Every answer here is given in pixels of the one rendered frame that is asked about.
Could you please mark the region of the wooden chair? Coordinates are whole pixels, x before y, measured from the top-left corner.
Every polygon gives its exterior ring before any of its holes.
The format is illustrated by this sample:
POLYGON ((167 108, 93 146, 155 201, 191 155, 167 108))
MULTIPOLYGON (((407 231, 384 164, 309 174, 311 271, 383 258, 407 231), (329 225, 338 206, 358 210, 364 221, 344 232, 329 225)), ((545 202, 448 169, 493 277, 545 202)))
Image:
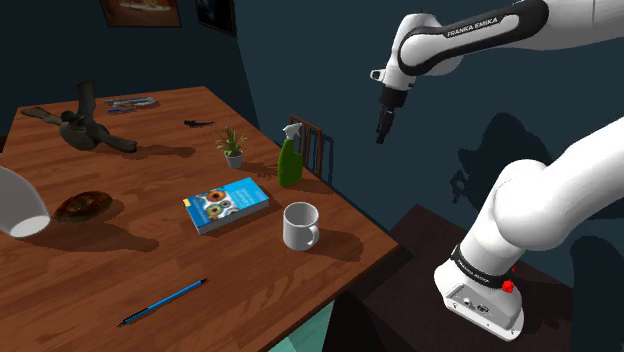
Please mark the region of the wooden chair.
POLYGON ((312 170, 318 178, 321 178, 323 164, 322 129, 295 115, 290 115, 289 123, 301 123, 298 152, 303 157, 303 166, 312 170))

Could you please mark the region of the green spray bottle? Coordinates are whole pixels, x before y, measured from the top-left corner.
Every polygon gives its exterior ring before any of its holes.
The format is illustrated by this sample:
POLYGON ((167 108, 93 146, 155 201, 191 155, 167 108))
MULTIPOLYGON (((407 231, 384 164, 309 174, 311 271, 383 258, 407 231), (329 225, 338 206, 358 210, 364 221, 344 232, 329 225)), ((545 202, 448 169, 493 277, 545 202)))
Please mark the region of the green spray bottle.
POLYGON ((278 158, 278 181, 283 187, 302 178, 303 157, 294 150, 294 137, 300 134, 301 127, 301 123, 293 123, 283 128, 286 138, 278 158))

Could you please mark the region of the white mug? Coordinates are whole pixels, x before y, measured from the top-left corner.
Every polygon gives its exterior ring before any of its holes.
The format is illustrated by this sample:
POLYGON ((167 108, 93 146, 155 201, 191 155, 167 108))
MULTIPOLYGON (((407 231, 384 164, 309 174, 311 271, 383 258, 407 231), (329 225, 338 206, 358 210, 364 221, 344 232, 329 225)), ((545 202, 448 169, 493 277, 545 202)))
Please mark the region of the white mug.
POLYGON ((283 242, 295 251, 306 251, 320 238, 319 211, 310 203, 294 202, 283 212, 283 242))

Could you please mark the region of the small potted plant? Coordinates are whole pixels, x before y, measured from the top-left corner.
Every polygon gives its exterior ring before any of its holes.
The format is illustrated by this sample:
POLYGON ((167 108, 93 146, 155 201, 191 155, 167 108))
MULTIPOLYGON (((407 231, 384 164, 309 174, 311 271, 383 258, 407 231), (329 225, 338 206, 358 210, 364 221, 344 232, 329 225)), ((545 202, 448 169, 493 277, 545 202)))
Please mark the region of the small potted plant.
POLYGON ((228 166, 232 169, 239 169, 242 166, 244 150, 242 143, 247 140, 246 135, 238 136, 235 129, 225 127, 225 134, 216 133, 216 136, 218 137, 215 141, 216 148, 223 152, 228 166))

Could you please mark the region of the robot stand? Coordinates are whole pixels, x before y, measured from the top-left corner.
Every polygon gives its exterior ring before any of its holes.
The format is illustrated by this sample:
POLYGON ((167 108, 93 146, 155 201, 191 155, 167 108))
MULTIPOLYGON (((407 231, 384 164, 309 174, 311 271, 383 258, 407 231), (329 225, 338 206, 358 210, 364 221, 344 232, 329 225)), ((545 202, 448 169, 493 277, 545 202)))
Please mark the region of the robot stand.
POLYGON ((444 306, 433 273, 464 234, 414 206, 390 232, 398 249, 337 298, 322 352, 570 352, 572 289, 523 262, 517 339, 505 342, 444 306))

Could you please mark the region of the blue book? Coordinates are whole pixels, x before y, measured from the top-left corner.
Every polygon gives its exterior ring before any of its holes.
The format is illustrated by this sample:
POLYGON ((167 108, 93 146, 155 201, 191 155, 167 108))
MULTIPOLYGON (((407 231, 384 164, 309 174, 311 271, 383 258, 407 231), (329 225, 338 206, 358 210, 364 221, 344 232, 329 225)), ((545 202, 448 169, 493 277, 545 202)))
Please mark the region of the blue book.
POLYGON ((206 234, 269 205, 269 197, 250 178, 226 184, 183 200, 197 232, 206 234))

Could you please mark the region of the wooden table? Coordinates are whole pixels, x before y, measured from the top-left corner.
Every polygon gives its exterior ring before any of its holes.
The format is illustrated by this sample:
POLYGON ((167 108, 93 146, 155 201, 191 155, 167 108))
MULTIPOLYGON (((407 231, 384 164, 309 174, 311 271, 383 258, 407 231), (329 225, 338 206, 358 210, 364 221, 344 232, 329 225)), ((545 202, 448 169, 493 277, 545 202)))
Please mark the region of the wooden table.
POLYGON ((0 234, 0 352, 263 352, 395 250, 313 174, 280 186, 278 147, 208 89, 160 91, 156 101, 120 115, 97 105, 98 122, 137 142, 133 154, 77 151, 54 125, 15 116, 0 166, 30 181, 49 209, 90 190, 113 202, 95 219, 53 222, 26 239, 0 234), (239 169, 216 148, 225 127, 247 137, 239 169), (200 235, 183 200, 247 177, 269 205, 200 235), (306 251, 283 242, 294 202, 319 211, 320 238, 306 251))

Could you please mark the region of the blue pen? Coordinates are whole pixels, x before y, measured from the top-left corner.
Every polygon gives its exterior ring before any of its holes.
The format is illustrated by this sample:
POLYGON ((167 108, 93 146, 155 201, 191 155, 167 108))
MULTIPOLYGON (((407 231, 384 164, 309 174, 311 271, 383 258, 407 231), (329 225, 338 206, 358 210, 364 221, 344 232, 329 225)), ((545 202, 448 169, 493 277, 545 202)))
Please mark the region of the blue pen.
POLYGON ((119 322, 116 325, 116 327, 122 327, 122 326, 128 325, 128 324, 130 324, 130 323, 132 323, 132 322, 142 318, 143 316, 145 316, 145 315, 147 315, 147 314, 149 314, 149 313, 151 313, 151 312, 153 312, 155 310, 158 310, 162 306, 164 306, 164 305, 166 305, 166 304, 176 300, 177 298, 179 298, 179 297, 181 297, 181 296, 191 292, 192 290, 194 290, 194 289, 196 289, 198 287, 201 287, 203 284, 205 284, 207 282, 208 282, 207 278, 203 278, 201 280, 198 280, 198 281, 192 283, 191 285, 189 285, 189 286, 187 286, 187 287, 185 287, 183 289, 180 289, 177 292, 175 292, 175 293, 173 293, 173 294, 171 294, 171 295, 169 295, 169 296, 167 296, 167 297, 165 297, 165 298, 163 298, 163 299, 161 299, 161 300, 159 300, 159 301, 157 301, 157 302, 147 306, 146 308, 144 308, 144 309, 142 309, 142 310, 140 310, 140 311, 138 311, 138 312, 136 312, 136 313, 126 317, 126 318, 124 318, 121 322, 119 322))

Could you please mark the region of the brown round bread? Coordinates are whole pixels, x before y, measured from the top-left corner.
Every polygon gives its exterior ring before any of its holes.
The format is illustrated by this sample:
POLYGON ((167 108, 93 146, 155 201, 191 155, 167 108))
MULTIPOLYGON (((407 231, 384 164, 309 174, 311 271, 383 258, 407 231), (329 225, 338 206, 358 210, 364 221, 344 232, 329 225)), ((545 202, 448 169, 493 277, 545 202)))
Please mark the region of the brown round bread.
POLYGON ((59 222, 82 222, 106 212, 113 202, 112 197, 102 191, 87 191, 65 200, 54 212, 59 222))

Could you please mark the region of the white lamp shade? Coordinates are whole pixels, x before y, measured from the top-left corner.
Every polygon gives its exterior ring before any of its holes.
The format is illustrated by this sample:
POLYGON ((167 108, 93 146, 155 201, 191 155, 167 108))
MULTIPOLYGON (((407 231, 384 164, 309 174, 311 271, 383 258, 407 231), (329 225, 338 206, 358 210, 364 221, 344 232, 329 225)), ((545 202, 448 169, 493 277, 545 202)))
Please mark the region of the white lamp shade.
POLYGON ((0 230, 25 238, 51 222, 48 209, 35 187, 16 172, 0 166, 0 230))

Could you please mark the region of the dark framed wall picture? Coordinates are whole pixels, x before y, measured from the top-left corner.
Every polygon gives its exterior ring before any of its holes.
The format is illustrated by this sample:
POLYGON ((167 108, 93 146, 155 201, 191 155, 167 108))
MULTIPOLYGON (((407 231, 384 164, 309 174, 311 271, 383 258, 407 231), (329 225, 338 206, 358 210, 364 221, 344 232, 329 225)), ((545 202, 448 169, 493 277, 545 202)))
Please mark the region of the dark framed wall picture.
POLYGON ((195 0, 200 24, 236 36, 236 14, 234 0, 195 0))

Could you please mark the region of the brown framed wall picture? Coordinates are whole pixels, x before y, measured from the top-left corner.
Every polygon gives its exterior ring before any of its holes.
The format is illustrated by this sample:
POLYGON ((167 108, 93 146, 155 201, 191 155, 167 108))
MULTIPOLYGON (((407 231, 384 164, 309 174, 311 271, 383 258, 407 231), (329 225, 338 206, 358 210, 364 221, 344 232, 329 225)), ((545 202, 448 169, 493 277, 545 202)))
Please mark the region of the brown framed wall picture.
POLYGON ((180 27, 177 0, 99 0, 111 27, 180 27))

